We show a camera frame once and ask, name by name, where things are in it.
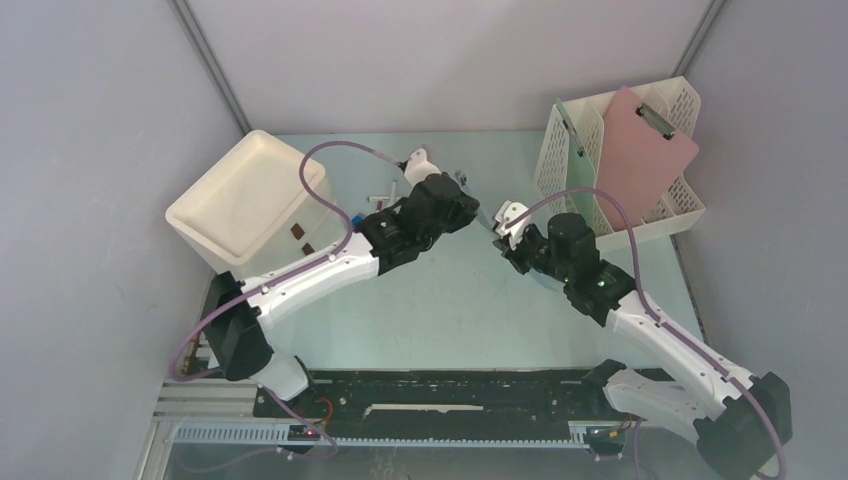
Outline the pink clipboard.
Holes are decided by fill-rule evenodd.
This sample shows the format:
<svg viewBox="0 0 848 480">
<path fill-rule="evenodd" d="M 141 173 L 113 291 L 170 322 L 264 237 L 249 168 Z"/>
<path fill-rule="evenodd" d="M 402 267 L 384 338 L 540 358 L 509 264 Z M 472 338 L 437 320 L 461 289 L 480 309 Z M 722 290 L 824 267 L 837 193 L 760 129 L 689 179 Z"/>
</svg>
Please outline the pink clipboard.
<svg viewBox="0 0 848 480">
<path fill-rule="evenodd" d="M 603 124 L 596 188 L 612 196 L 627 218 L 606 198 L 599 197 L 597 203 L 611 229 L 622 231 L 640 224 L 699 147 L 628 87 L 614 94 Z"/>
</svg>

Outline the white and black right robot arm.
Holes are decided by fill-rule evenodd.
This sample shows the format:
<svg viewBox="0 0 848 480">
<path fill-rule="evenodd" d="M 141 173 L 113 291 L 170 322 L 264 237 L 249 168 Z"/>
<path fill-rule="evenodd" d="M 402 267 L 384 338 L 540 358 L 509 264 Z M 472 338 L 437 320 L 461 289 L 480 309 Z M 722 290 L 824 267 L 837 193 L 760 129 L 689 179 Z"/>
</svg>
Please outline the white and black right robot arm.
<svg viewBox="0 0 848 480">
<path fill-rule="evenodd" d="M 636 344 L 677 383 L 650 380 L 615 361 L 581 392 L 585 411 L 606 418 L 632 413 L 694 444 L 724 479 L 766 479 L 767 464 L 792 436 L 787 384 L 757 376 L 683 329 L 638 290 L 635 278 L 604 260 L 578 214 L 557 214 L 541 233 L 510 207 L 495 220 L 496 246 L 521 274 L 559 281 L 572 307 L 604 330 Z"/>
</svg>

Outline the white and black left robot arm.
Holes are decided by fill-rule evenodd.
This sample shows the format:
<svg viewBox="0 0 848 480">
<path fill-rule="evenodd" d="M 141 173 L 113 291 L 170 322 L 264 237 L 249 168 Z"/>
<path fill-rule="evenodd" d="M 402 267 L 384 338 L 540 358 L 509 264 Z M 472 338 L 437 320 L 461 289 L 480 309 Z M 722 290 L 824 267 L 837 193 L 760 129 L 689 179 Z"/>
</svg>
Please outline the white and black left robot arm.
<svg viewBox="0 0 848 480">
<path fill-rule="evenodd" d="M 272 341 L 276 325 L 336 290 L 416 260 L 442 235 L 471 224 L 479 207 L 447 174 L 431 174 L 320 252 L 243 281 L 218 275 L 225 289 L 203 329 L 218 363 L 213 371 L 228 381 L 255 381 L 292 416 L 308 414 L 316 403 L 312 378 L 297 356 Z"/>
</svg>

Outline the blue clipboard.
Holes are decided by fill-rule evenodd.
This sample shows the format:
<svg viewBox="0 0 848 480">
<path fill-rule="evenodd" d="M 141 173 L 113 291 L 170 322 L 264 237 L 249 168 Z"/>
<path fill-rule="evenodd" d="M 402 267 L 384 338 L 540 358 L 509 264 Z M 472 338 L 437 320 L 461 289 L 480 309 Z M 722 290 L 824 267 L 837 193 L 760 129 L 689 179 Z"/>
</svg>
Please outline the blue clipboard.
<svg viewBox="0 0 848 480">
<path fill-rule="evenodd" d="M 472 188 L 471 188 L 471 186 L 468 182 L 467 175 L 462 170 L 456 170 L 455 171 L 454 179 L 457 181 L 461 190 L 466 195 L 468 195 L 469 197 L 477 198 L 477 195 L 473 192 L 473 190 L 472 190 Z M 484 229 L 486 229 L 489 232 L 490 237 L 494 238 L 495 233 L 494 233 L 493 217 L 485 209 L 483 202 L 479 201 L 479 203 L 480 203 L 480 206 L 478 207 L 478 210 L 477 210 L 477 213 L 476 213 L 476 221 L 480 225 L 482 225 Z M 551 278 L 549 278 L 545 275 L 542 275 L 541 273 L 539 273 L 535 270 L 528 271 L 526 273 L 526 276 L 528 276 L 534 282 L 541 285 L 543 288 L 545 288 L 547 290 L 550 290 L 550 291 L 553 291 L 553 292 L 558 292 L 558 293 L 561 293 L 561 291 L 562 291 L 562 287 L 558 282 L 556 282 L 554 279 L 551 279 Z"/>
</svg>

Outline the white drawer cabinet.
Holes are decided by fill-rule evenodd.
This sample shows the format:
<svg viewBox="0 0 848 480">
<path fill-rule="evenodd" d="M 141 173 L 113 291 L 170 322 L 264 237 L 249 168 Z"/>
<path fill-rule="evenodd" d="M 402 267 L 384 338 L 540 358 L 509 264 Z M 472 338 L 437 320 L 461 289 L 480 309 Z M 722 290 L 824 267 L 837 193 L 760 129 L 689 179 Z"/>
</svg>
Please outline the white drawer cabinet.
<svg viewBox="0 0 848 480">
<path fill-rule="evenodd" d="M 166 211 L 167 222 L 218 274 L 237 280 L 294 263 L 341 239 L 325 168 L 254 130 Z"/>
</svg>

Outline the green clipboard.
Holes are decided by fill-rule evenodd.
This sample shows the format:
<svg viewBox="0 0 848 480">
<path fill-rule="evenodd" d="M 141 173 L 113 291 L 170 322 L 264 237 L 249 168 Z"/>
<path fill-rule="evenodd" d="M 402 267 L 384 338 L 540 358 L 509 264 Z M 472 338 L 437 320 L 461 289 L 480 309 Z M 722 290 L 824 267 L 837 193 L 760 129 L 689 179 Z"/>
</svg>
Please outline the green clipboard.
<svg viewBox="0 0 848 480">
<path fill-rule="evenodd" d="M 569 138 L 566 188 L 593 187 L 595 170 L 591 162 L 591 157 L 587 153 L 584 143 L 578 134 L 576 125 L 559 98 L 556 99 L 555 106 L 562 118 L 563 126 Z M 570 202 L 574 206 L 575 213 L 581 214 L 587 221 L 592 219 L 594 196 L 591 193 L 570 195 Z"/>
</svg>

